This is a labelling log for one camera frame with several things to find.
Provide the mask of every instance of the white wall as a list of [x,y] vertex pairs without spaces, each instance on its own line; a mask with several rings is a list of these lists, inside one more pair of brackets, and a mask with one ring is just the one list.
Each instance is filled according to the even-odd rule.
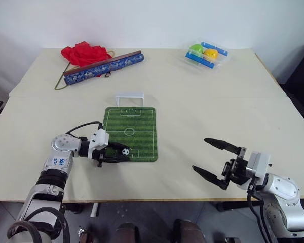
[[0,97],[41,47],[252,47],[280,82],[304,55],[304,0],[0,0]]

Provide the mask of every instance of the black cable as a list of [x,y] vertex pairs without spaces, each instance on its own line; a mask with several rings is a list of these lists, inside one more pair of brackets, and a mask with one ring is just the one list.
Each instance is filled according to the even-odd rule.
[[268,238],[268,241],[269,243],[273,243],[272,242],[272,239],[270,237],[270,234],[269,234],[269,231],[268,231],[268,228],[267,228],[267,225],[265,223],[265,220],[264,220],[264,214],[263,214],[263,201],[260,202],[260,216],[261,216],[261,220],[262,220],[262,225],[264,227],[264,230],[265,230],[265,233],[267,235],[267,238]]
[[66,221],[66,218],[65,218],[64,214],[62,214],[57,209],[52,208],[52,207],[42,207],[42,208],[39,208],[39,209],[35,210],[34,212],[32,212],[30,215],[28,215],[27,218],[25,218],[25,220],[28,221],[29,219],[31,219],[32,217],[34,217],[36,214],[38,214],[40,212],[50,212],[50,213],[52,213],[52,214],[54,214],[56,216],[57,220],[60,222],[60,224],[62,226],[62,230],[63,230],[63,243],[70,243],[69,225],[68,225],[68,223]]
[[91,125],[91,124],[99,124],[99,126],[102,126],[102,123],[101,122],[98,122],[98,121],[92,121],[90,123],[84,123],[84,124],[81,124],[75,128],[72,128],[71,130],[67,131],[65,134],[70,134],[71,136],[74,136],[73,134],[71,134],[71,132],[73,132],[74,130],[78,129],[78,128],[81,128],[81,127],[84,127],[84,126],[87,126],[87,125]]
[[260,233],[262,235],[262,238],[263,238],[263,240],[264,240],[265,243],[268,243],[267,238],[266,238],[266,236],[265,236],[265,234],[263,232],[263,228],[262,228],[262,225],[261,225],[260,217],[259,217],[258,213],[253,208],[253,205],[252,205],[252,202],[251,202],[251,194],[250,193],[248,193],[247,201],[248,201],[248,206],[249,206],[250,210],[252,211],[252,213],[257,218],[257,223],[258,223],[258,227],[259,227]]
[[13,230],[16,227],[22,227],[22,228],[27,229],[28,232],[30,233],[32,241],[34,243],[42,243],[42,238],[41,238],[39,231],[36,229],[36,227],[32,223],[27,222],[27,221],[17,221],[15,223],[13,223],[9,227],[8,232],[7,232],[8,239],[10,239],[14,235]]

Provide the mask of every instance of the center circle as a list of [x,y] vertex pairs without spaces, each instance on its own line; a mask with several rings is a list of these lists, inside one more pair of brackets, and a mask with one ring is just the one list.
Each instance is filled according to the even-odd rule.
[[135,133],[135,131],[134,131],[134,129],[132,129],[132,128],[126,128],[126,129],[124,130],[124,134],[125,134],[126,136],[132,136],[134,133]]

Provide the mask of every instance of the yellow ball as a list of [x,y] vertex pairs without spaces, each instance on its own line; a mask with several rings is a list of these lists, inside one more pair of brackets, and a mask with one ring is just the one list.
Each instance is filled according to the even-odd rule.
[[210,58],[214,58],[216,59],[217,56],[218,56],[218,51],[216,49],[213,49],[213,48],[207,48],[205,51],[204,51],[204,55],[205,56],[208,56]]

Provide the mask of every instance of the green ball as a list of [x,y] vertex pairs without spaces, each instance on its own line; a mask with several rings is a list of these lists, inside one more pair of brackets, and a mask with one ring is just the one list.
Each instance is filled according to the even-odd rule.
[[201,44],[197,43],[197,44],[193,44],[190,49],[196,51],[196,52],[200,52],[203,53],[204,52],[204,48]]

